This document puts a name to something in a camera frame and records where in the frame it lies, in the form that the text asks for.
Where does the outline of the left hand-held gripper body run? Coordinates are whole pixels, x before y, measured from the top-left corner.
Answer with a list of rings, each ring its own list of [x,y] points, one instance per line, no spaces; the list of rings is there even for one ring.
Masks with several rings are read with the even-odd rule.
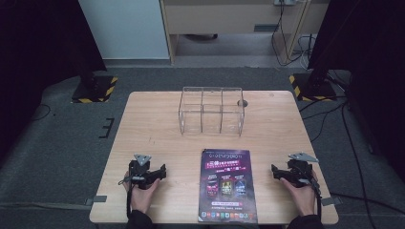
[[[134,159],[129,163],[129,178],[132,184],[140,189],[146,190],[150,185],[149,178],[151,156],[134,155]]]

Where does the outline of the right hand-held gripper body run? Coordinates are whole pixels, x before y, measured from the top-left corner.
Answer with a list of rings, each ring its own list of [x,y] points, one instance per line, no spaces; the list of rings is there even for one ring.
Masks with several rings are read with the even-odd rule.
[[[297,187],[310,184],[313,188],[318,188],[319,184],[312,173],[312,162],[318,163],[319,160],[304,152],[290,154],[288,157],[288,174],[286,180],[295,184]]]

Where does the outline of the person's left hand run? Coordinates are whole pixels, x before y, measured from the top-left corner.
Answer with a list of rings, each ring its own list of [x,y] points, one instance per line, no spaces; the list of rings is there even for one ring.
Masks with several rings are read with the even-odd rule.
[[[146,190],[139,189],[139,187],[131,187],[130,182],[124,182],[123,186],[126,191],[132,190],[131,195],[131,209],[138,210],[146,214],[151,206],[152,198],[160,185],[160,180],[156,179],[152,185]]]

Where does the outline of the person's right hand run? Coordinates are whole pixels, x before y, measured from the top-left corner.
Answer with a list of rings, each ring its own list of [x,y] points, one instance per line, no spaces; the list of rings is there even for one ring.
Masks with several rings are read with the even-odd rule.
[[[289,191],[297,208],[298,214],[301,217],[315,214],[316,195],[310,185],[297,188],[283,177],[280,179],[280,181]]]

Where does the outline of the grey tape piece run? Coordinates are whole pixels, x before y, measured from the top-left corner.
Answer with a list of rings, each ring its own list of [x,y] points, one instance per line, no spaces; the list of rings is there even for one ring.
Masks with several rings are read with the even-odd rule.
[[[323,206],[329,206],[342,204],[343,201],[340,197],[329,197],[329,198],[322,198],[321,203]]]
[[[107,200],[106,196],[94,196],[92,198],[87,198],[84,202],[86,206],[92,206],[94,203],[97,202],[105,202]]]

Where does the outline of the purple printed magazine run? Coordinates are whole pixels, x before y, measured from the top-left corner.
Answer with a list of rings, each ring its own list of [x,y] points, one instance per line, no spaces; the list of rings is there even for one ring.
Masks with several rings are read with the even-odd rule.
[[[249,150],[204,149],[199,222],[257,223]]]

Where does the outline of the clear acrylic divided box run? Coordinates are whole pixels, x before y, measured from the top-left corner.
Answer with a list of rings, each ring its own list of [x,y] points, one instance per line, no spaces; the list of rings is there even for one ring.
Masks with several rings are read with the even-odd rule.
[[[241,135],[245,121],[242,88],[184,87],[178,109],[182,135]]]

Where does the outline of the black stand base striped edge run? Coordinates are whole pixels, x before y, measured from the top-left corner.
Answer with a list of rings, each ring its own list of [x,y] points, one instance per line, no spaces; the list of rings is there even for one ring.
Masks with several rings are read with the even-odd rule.
[[[299,101],[334,100],[336,98],[330,82],[323,78],[312,77],[310,73],[294,73],[288,79]]]
[[[95,85],[86,87],[80,82],[72,96],[73,103],[106,102],[109,100],[116,84],[116,76],[95,76]]]

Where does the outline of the black curtain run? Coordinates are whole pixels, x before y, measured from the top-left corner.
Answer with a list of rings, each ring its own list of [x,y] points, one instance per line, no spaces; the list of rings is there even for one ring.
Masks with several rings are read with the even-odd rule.
[[[47,87],[105,69],[78,0],[0,0],[0,161]]]
[[[309,85],[352,74],[348,97],[374,152],[405,179],[405,0],[330,0]]]

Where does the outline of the white cabinet panel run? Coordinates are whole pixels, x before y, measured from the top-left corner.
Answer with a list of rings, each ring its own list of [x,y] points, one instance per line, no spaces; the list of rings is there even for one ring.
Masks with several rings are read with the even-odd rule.
[[[103,59],[168,59],[160,0],[78,0]]]

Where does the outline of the light wooden desk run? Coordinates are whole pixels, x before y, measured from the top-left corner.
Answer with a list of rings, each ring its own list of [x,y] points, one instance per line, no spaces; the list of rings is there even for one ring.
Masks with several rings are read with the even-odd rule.
[[[160,0],[171,58],[181,34],[271,32],[276,54],[284,64],[303,34],[319,32],[330,0],[297,0],[274,6],[273,0]]]

